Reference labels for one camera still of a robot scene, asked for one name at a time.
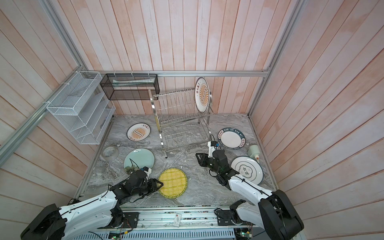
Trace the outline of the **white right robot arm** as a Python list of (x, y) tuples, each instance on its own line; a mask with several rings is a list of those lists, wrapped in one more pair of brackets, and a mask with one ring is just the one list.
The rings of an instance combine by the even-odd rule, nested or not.
[(201, 167), (214, 172), (219, 184), (245, 200), (230, 206), (230, 219), (235, 224), (249, 222), (263, 228), (272, 240), (290, 240), (304, 229), (304, 223), (285, 192), (270, 191), (246, 180), (232, 169), (223, 150), (197, 153)]

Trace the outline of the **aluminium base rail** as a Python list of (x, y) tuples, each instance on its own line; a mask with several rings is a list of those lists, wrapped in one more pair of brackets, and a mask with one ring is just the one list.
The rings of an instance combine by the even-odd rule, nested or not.
[(261, 227), (232, 221), (229, 207), (124, 208), (119, 229), (90, 230), (79, 240), (267, 240)]

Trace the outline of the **pale green cup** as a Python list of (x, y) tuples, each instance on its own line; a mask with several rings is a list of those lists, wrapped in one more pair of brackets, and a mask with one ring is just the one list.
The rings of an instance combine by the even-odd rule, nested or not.
[(260, 159), (261, 150), (258, 145), (251, 145), (247, 151), (248, 157), (256, 161)]

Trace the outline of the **white plate with cloud outline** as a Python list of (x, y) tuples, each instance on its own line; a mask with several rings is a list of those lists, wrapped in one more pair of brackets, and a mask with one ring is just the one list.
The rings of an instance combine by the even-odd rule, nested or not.
[(249, 157), (240, 156), (235, 158), (231, 163), (231, 168), (256, 185), (259, 185), (264, 179), (261, 165)]

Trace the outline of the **green rim white plate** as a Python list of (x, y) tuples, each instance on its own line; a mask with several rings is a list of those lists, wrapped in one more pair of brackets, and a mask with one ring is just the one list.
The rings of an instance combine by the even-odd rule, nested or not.
[(246, 143), (245, 135), (236, 128), (223, 128), (218, 133), (218, 140), (222, 146), (231, 150), (241, 149)]

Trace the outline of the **small orange sunburst plate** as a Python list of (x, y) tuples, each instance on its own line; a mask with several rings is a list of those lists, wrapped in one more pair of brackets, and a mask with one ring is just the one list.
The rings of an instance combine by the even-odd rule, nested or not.
[(127, 130), (127, 138), (133, 142), (145, 140), (151, 133), (151, 127), (146, 123), (137, 123)]

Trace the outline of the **large orange sunburst plate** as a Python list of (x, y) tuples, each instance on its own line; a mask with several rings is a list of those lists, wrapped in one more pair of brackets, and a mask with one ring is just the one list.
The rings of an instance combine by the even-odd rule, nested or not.
[(197, 110), (200, 113), (206, 112), (209, 108), (211, 97), (209, 85), (205, 78), (200, 77), (197, 79), (194, 94)]

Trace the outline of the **steel two-tier dish rack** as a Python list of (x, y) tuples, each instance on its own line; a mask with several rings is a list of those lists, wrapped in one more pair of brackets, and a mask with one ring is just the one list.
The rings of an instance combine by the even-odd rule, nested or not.
[(193, 88), (156, 95), (149, 91), (149, 96), (166, 158), (173, 151), (206, 144), (211, 140), (212, 94), (209, 94), (208, 108), (203, 113), (197, 109)]

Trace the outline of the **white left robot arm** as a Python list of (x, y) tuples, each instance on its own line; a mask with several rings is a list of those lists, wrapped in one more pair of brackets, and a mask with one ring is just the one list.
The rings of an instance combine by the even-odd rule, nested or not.
[(125, 216), (121, 205), (134, 196), (143, 199), (163, 187), (164, 184), (159, 180), (149, 178), (149, 173), (147, 167), (139, 169), (102, 194), (75, 204), (46, 206), (23, 230), (20, 238), (71, 240), (98, 228), (122, 227)]

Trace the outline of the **yellow woven plate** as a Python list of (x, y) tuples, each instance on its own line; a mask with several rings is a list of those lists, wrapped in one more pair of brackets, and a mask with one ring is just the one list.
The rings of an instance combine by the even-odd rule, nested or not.
[(158, 180), (164, 185), (159, 189), (160, 194), (167, 199), (180, 197), (187, 189), (188, 180), (185, 173), (177, 168), (164, 170)]

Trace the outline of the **pale green flower plate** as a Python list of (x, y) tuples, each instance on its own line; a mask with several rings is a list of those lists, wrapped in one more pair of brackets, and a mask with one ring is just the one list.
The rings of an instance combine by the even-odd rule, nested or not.
[(124, 170), (131, 174), (135, 170), (147, 167), (151, 169), (155, 163), (154, 154), (148, 149), (136, 149), (131, 151), (124, 160)]

